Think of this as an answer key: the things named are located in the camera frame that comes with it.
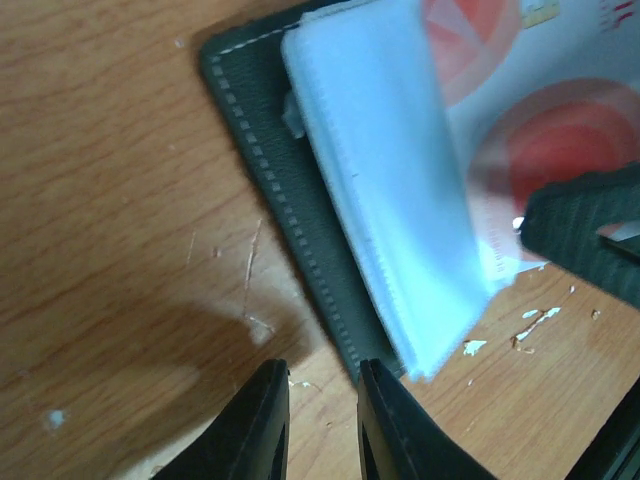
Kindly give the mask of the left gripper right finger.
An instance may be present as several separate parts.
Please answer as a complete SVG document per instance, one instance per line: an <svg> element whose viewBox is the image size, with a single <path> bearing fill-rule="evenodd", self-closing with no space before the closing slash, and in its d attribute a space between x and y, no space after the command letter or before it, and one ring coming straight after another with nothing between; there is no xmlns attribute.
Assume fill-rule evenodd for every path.
<svg viewBox="0 0 640 480"><path fill-rule="evenodd" d="M364 479L492 479L378 359L360 364L357 401Z"/></svg>

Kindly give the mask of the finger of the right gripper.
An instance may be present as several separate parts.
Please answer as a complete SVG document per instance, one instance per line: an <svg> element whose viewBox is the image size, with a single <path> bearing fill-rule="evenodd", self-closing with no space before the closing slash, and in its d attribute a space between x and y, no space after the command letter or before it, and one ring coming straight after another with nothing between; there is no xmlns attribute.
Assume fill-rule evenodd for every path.
<svg viewBox="0 0 640 480"><path fill-rule="evenodd" d="M639 258L598 234L639 218L639 164L552 182L529 198L520 243L613 297L639 307Z"/></svg>

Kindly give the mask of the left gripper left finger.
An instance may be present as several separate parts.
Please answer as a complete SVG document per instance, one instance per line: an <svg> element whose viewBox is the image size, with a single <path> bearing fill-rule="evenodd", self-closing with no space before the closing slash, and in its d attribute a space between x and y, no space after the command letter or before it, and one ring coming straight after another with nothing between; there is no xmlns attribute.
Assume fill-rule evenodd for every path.
<svg viewBox="0 0 640 480"><path fill-rule="evenodd" d="M284 479L290 423L288 366L263 362L215 420L156 479Z"/></svg>

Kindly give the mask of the black card holder wallet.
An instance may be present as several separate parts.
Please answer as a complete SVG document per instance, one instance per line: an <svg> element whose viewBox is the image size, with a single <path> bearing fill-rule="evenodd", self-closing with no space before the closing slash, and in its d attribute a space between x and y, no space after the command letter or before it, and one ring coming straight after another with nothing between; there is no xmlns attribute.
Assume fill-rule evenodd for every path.
<svg viewBox="0 0 640 480"><path fill-rule="evenodd" d="M199 52L352 373L378 357L432 380L523 268L510 230L490 250L438 26L475 39L452 1L308 1Z"/></svg>

